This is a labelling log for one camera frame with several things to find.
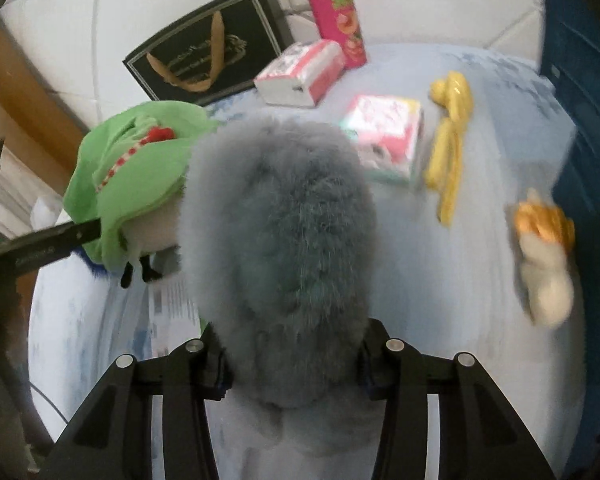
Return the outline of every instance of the green plush toy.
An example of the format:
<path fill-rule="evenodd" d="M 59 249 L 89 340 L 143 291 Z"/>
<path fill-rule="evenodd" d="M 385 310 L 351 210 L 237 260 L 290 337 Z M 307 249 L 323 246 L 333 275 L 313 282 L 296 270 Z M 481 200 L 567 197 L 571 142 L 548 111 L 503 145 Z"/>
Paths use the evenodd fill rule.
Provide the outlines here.
<path fill-rule="evenodd" d="M 145 266 L 148 254 L 175 244 L 191 147 L 218 124 L 199 106 L 156 101 L 122 112 L 84 137 L 64 209 L 76 223 L 100 218 L 102 234 L 84 245 L 85 252 L 109 272 L 124 270 L 123 286 L 138 260 L 145 281 L 157 277 Z"/>

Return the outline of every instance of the pink tissue pack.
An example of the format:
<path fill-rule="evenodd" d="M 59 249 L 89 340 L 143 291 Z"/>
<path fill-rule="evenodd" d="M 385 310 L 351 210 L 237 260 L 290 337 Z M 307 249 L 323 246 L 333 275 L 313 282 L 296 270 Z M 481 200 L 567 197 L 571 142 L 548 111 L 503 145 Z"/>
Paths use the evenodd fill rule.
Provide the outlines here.
<path fill-rule="evenodd" d="M 410 183 L 423 124 L 417 100 L 359 95 L 340 126 L 356 143 L 360 161 L 372 177 Z"/>
<path fill-rule="evenodd" d="M 267 104 L 314 107 L 344 65 L 345 56 L 336 41 L 296 43 L 260 72 L 254 83 Z"/>

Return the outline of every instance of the pink snack canister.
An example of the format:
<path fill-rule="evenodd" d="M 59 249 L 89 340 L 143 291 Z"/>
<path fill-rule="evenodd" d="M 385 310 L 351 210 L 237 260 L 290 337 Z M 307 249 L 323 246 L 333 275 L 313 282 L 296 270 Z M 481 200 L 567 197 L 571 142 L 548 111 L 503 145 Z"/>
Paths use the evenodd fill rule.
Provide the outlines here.
<path fill-rule="evenodd" d="M 366 63 L 365 45 L 360 33 L 353 0 L 309 0 L 320 36 L 337 41 L 346 58 L 346 68 Z"/>

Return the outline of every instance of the green hat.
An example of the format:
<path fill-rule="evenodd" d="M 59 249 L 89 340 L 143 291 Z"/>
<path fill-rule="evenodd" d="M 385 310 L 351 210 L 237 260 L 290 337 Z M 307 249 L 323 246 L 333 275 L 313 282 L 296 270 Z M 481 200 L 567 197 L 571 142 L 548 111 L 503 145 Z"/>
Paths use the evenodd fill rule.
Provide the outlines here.
<path fill-rule="evenodd" d="M 100 218 L 99 240 L 84 245 L 94 263 L 110 272 L 125 267 L 120 226 L 182 188 L 193 143 L 218 124 L 199 106 L 154 101 L 104 121 L 84 137 L 64 209 L 76 223 Z"/>

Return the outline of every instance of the white tiled wall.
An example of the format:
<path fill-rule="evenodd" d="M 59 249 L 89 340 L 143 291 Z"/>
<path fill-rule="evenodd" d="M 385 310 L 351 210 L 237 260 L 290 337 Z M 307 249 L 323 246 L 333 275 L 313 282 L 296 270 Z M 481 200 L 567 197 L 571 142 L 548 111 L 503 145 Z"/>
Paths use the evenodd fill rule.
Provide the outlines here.
<path fill-rule="evenodd" d="M 211 0 L 8 0 L 0 13 L 54 99 L 88 128 L 147 99 L 122 65 L 136 46 Z M 367 43 L 429 41 L 538 61 L 543 0 L 355 0 Z M 307 0 L 280 0 L 298 40 Z"/>

